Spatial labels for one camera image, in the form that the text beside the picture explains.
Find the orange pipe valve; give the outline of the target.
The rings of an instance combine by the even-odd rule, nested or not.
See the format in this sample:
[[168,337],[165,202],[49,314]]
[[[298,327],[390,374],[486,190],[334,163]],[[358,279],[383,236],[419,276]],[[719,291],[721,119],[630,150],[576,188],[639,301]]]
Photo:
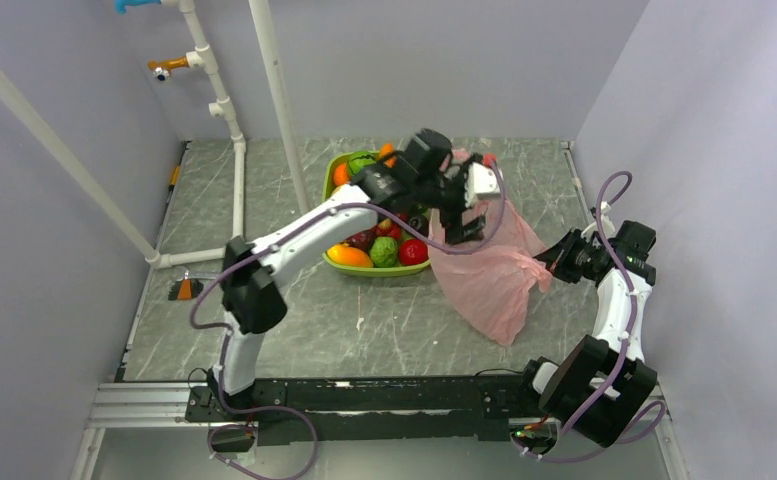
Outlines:
[[172,72],[176,69],[190,67],[191,64],[186,56],[160,61],[150,60],[147,62],[148,70],[151,72],[153,78],[158,82],[167,81],[172,76]]

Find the dark purple plum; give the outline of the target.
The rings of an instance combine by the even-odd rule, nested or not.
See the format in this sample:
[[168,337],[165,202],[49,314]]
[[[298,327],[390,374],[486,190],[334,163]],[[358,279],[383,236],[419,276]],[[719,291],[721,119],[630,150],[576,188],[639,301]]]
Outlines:
[[348,237],[345,240],[345,244],[364,252],[369,252],[376,238],[377,235],[373,230],[364,230]]

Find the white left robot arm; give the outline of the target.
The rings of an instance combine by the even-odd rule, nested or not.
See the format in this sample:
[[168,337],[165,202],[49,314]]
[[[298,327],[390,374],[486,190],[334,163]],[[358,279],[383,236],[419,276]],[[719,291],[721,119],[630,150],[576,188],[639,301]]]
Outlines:
[[423,129],[408,145],[363,166],[350,182],[287,226],[249,241],[231,239],[224,248],[216,284],[225,311],[220,362],[208,382],[212,407],[228,420],[243,417],[253,404],[256,367],[265,334],[286,316],[281,292],[312,259],[347,238],[397,221],[415,207],[435,210],[446,230],[439,250],[481,246],[485,218],[465,215],[477,204],[502,196],[502,175],[492,157],[458,159],[450,140]]

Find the orange papaya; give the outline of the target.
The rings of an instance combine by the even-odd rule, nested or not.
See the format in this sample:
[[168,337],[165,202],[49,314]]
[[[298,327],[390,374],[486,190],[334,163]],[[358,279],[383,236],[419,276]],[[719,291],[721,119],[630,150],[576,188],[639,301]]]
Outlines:
[[392,168],[396,163],[398,151],[391,143],[384,144],[378,153],[377,162],[385,165],[387,168]]

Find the yellow orange mango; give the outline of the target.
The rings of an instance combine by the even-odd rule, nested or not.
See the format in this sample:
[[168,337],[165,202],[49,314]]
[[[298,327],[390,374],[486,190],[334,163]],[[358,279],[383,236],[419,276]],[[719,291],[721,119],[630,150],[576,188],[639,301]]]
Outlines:
[[349,246],[336,244],[326,252],[327,257],[334,263],[353,268],[373,268],[374,264],[367,252]]

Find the orange handled tool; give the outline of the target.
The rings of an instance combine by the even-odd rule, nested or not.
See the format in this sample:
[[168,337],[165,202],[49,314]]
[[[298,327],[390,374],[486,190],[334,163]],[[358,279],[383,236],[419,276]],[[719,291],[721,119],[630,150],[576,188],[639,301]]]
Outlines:
[[174,280],[167,294],[168,301],[187,301],[196,299],[206,287],[217,278],[215,272],[185,270]]

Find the orange tangerine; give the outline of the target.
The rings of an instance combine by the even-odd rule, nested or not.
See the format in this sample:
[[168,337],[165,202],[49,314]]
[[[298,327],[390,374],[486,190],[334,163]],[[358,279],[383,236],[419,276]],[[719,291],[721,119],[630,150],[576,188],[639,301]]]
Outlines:
[[339,163],[332,172],[332,181],[335,187],[340,187],[350,181],[347,163]]

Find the light green sugar apple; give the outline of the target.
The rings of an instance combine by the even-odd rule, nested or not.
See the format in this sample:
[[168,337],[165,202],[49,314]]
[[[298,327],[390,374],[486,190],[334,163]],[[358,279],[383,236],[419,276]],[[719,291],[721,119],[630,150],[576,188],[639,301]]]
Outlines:
[[376,268],[392,268],[398,264],[398,251],[399,246],[395,238],[380,236],[374,240],[369,257]]

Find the green plastic fruit tray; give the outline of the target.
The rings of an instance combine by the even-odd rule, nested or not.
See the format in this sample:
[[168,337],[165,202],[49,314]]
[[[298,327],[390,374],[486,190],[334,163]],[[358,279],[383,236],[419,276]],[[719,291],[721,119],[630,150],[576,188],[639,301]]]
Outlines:
[[[322,200],[327,200],[338,190],[339,187],[335,187],[332,181],[333,169],[339,163],[347,163],[348,155],[351,153],[352,152],[343,153],[337,156],[327,166],[324,185],[323,185],[323,192],[321,197]],[[395,238],[397,240],[398,246],[400,246],[405,240],[414,238],[408,232],[399,228],[395,223],[388,223],[387,221],[382,222],[379,226],[372,227],[370,230],[373,230],[376,233],[377,237],[389,236],[389,237]],[[420,265],[410,266],[410,267],[408,266],[404,267],[398,261],[398,264],[392,268],[376,268],[375,266],[373,268],[353,268],[353,267],[341,266],[332,262],[327,257],[326,252],[323,254],[323,259],[326,261],[327,264],[329,264],[331,267],[335,268],[341,273],[344,273],[347,275],[353,275],[353,276],[377,277],[377,278],[408,276],[408,275],[420,273],[431,266],[431,261],[429,259],[425,263],[422,263]]]

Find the pink plastic bag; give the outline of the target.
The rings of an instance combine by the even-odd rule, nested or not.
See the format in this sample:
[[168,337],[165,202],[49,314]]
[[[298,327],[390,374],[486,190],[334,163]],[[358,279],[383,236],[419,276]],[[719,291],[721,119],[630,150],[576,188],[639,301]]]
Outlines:
[[430,266],[452,308],[488,339],[510,346],[526,325],[531,290],[545,292],[552,283],[552,274],[534,258],[546,245],[508,199],[504,175],[492,170],[489,155],[471,168],[471,177],[498,187],[459,216],[463,225],[483,220],[482,238],[450,245],[446,216],[431,210]]

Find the blue pipe fitting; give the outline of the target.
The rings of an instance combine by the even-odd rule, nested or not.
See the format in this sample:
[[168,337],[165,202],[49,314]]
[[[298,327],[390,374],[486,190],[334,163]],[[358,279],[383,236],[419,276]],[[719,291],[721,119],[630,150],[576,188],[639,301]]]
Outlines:
[[114,9],[118,14],[126,14],[129,8],[146,5],[161,5],[161,0],[114,0]]

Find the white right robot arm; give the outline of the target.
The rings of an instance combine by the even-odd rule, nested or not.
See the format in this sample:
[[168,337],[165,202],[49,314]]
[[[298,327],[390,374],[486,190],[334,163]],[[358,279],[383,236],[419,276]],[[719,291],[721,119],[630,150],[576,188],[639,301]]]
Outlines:
[[598,310],[592,333],[562,363],[545,357],[529,363],[514,391],[521,411],[548,414],[601,447],[618,441],[657,383],[641,348],[645,304],[656,283],[648,262],[655,242],[654,229],[626,220],[607,240],[573,229],[535,255],[558,280],[593,282]]

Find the small red apple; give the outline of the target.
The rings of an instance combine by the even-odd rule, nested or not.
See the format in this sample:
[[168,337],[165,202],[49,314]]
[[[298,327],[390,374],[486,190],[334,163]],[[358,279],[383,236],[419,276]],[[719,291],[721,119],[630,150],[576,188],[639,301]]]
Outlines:
[[420,239],[407,239],[398,247],[397,258],[404,267],[420,265],[429,260],[428,246]]

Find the white pvc pipe frame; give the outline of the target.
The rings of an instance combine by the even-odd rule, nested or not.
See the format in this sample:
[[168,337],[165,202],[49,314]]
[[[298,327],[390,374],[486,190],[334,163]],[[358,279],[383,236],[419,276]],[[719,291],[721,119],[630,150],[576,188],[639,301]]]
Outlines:
[[[208,105],[209,115],[221,118],[226,123],[235,155],[231,233],[234,236],[242,235],[245,233],[247,140],[244,130],[239,123],[233,98],[227,91],[220,73],[215,51],[205,35],[196,13],[195,3],[189,0],[162,1],[161,5],[176,8],[182,15],[193,41],[193,48],[182,56],[186,56],[191,64],[191,67],[188,69],[201,70],[207,76],[215,94],[215,100]],[[291,105],[280,62],[270,6],[267,1],[250,1],[248,6],[252,15],[264,71],[270,87],[272,103],[283,140],[283,147],[291,180],[295,188],[298,207],[301,212],[306,212],[310,209],[310,203],[302,178],[302,163],[296,149]],[[127,237],[128,241],[139,251],[151,268],[164,269],[223,258],[224,252],[222,248],[170,254],[160,252],[157,247],[147,241],[1,68],[0,101],[44,147],[46,152],[57,161],[59,166],[75,181],[81,190],[100,208],[105,216],[112,221],[117,229]]]

